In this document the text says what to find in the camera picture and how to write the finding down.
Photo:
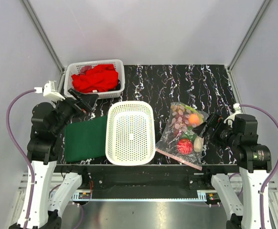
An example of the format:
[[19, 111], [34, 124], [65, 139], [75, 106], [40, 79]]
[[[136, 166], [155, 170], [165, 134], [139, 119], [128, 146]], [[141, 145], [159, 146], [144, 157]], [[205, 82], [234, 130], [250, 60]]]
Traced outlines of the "red fake apple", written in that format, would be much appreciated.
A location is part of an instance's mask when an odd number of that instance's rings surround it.
[[177, 150], [182, 155], [189, 155], [193, 150], [193, 144], [189, 139], [181, 139], [177, 143]]

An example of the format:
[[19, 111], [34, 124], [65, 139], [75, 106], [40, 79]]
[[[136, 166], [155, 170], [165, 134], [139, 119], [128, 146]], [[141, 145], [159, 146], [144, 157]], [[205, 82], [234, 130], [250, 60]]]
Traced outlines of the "clear zip top bag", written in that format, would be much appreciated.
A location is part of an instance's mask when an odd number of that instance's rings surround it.
[[181, 102], [171, 103], [169, 112], [156, 151], [201, 171], [204, 139], [193, 129], [206, 121], [208, 114]]

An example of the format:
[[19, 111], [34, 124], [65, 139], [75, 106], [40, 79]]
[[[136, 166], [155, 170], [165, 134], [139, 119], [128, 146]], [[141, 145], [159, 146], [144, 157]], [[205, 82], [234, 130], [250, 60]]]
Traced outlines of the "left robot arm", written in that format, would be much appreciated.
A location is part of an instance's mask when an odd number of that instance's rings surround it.
[[24, 152], [11, 131], [10, 112], [18, 99], [32, 92], [45, 92], [45, 89], [23, 92], [10, 103], [6, 112], [6, 126], [10, 138], [28, 166], [28, 182], [22, 212], [10, 228], [59, 229], [63, 212], [72, 195], [78, 188], [92, 188], [93, 182], [86, 168], [75, 166], [67, 171], [55, 194], [50, 195], [51, 180], [59, 156], [58, 137], [74, 117], [80, 117], [93, 110], [98, 95], [80, 94], [70, 89], [69, 93], [74, 98], [66, 98], [55, 91], [52, 103], [37, 104], [32, 110], [30, 140], [27, 152]]

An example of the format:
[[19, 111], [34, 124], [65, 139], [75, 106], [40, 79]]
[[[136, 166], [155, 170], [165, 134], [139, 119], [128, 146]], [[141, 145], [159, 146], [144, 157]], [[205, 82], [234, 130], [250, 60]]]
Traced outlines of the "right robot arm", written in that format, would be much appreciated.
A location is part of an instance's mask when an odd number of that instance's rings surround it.
[[271, 172], [271, 152], [258, 144], [258, 122], [252, 115], [235, 112], [223, 119], [213, 113], [193, 131], [212, 144], [229, 147], [239, 166], [243, 201], [235, 193], [228, 175], [209, 173], [204, 186], [216, 190], [225, 209], [228, 229], [269, 229], [268, 190], [263, 182]]

